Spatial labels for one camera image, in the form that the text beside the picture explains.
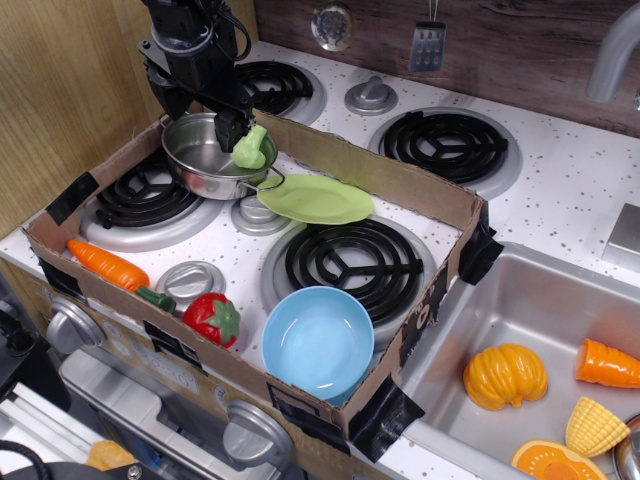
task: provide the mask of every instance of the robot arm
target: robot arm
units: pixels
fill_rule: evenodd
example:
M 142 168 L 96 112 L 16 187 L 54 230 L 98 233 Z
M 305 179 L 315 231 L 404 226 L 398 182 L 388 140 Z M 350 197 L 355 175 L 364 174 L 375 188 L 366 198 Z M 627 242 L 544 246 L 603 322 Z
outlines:
M 194 100 L 216 112 L 216 136 L 222 150 L 231 152 L 253 122 L 253 101 L 233 69 L 251 48 L 246 29 L 224 0 L 143 2 L 153 22 L 152 38 L 138 48 L 156 98 L 174 120 Z M 236 28 L 247 38 L 241 55 Z

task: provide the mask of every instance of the orange toy carrot piece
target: orange toy carrot piece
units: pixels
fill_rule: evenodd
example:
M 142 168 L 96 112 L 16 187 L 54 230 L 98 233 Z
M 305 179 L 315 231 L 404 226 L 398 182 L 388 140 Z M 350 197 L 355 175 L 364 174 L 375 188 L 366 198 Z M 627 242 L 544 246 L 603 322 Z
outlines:
M 124 258 L 75 239 L 67 241 L 67 248 L 86 268 L 132 293 L 139 286 L 149 286 L 149 276 L 144 270 Z
M 640 388 L 640 360 L 586 338 L 578 349 L 573 376 L 608 387 Z

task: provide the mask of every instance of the light green plate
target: light green plate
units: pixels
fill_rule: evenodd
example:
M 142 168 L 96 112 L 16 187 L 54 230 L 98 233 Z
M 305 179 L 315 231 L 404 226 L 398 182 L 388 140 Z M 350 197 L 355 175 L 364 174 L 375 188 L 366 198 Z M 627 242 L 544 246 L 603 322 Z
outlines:
M 258 188 L 280 181 L 271 177 Z M 367 218 L 373 200 L 364 190 L 321 175 L 287 175 L 273 190 L 258 191 L 258 200 L 278 215 L 303 223 L 343 225 Z

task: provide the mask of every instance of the silver faucet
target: silver faucet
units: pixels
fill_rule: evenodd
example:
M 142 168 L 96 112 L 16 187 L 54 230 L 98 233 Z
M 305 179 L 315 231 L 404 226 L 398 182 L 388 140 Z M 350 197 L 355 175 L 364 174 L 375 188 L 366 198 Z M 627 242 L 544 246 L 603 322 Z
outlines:
M 611 26 L 600 45 L 591 71 L 587 96 L 598 102 L 611 102 L 631 53 L 640 42 L 640 3 L 631 7 Z

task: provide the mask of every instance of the stainless steel sink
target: stainless steel sink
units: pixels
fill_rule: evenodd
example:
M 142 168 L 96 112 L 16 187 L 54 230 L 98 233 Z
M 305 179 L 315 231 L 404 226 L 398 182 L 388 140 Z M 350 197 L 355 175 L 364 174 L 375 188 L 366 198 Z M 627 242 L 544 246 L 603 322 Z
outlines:
M 640 358 L 640 289 L 516 244 L 505 244 L 476 286 L 457 280 L 437 325 L 429 327 L 401 372 L 402 389 L 426 412 L 405 436 L 487 479 L 531 478 L 509 466 L 538 438 L 564 443 L 581 396 L 623 421 L 640 413 L 640 392 L 578 382 L 573 365 L 585 337 Z M 485 410 L 467 396 L 462 372 L 489 346 L 518 343 L 543 361 L 549 390 L 521 408 Z M 592 460 L 615 479 L 611 453 Z

